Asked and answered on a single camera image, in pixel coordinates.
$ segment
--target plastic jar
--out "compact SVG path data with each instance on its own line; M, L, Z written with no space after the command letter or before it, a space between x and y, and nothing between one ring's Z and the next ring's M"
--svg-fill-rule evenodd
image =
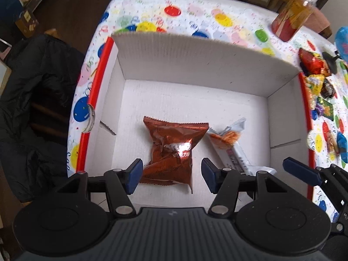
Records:
M272 22L273 33L281 40L289 41L313 12L317 0L290 0Z

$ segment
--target white snack wrapper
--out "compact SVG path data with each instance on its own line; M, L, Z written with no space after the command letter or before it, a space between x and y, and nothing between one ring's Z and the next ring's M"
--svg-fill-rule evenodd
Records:
M233 123L232 125L228 126L227 128L225 128L224 131L220 133L217 133L212 128L209 128L207 131L207 134L215 151L219 155L225 167L237 170L239 171L241 175L255 176L258 171L266 171L274 175L277 171L270 167L252 166L250 161L246 157L243 149L239 145L238 141L236 141L231 146L231 148L229 148L227 144L226 144L227 148L219 148L219 146L217 146L212 141L210 136L211 134L224 136L229 131L242 132L245 127L245 121L246 119L242 118L236 121L235 123Z

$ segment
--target party tablecloth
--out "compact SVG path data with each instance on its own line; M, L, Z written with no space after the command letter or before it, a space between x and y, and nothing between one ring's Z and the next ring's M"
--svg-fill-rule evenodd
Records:
M291 41L281 41L269 29L276 15L235 0L112 0L92 38L75 91L67 146L68 175L76 171L81 133L88 124L86 103L108 36L115 32L152 31L210 38L276 56L297 67L299 48L318 53L321 53L323 47L334 51L331 43L305 27ZM316 152L317 166L329 167L334 162L344 168L339 157L328 155L322 128L326 122L334 133L341 130L346 134L347 72L339 67L338 74L331 78L337 91L337 97L333 99L334 120L320 117L312 121L313 130L318 135L312 149ZM334 217L332 205L319 188L314 189L313 202L325 204L329 216Z

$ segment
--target wooden floor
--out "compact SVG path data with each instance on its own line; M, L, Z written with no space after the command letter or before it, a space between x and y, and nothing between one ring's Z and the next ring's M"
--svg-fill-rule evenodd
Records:
M34 11L39 32L58 30L60 38L86 53L100 17L111 0L43 0Z

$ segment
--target blue dot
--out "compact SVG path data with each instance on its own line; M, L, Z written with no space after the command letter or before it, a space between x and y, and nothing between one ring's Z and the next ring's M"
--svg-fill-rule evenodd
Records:
M98 49L98 57L100 58L100 56L102 55L103 53L103 49L104 49L104 46L105 46L105 43L103 45L101 45Z
M333 214L332 222L335 223L338 219L338 213Z
M312 119L315 121L318 118L318 112L316 110L312 110Z
M199 36L199 37L204 37L204 38L209 38L205 33L202 31L196 31L192 34L192 36Z
M88 106L87 106L88 97L80 98L74 107L74 119L76 122L83 122L89 117Z
M126 27L129 31L136 31L136 25L129 25Z
M108 17L109 17L109 13L108 12L104 12L99 23L102 23L103 21L107 20Z
M319 208L323 211L326 211L326 203L324 200L320 201Z

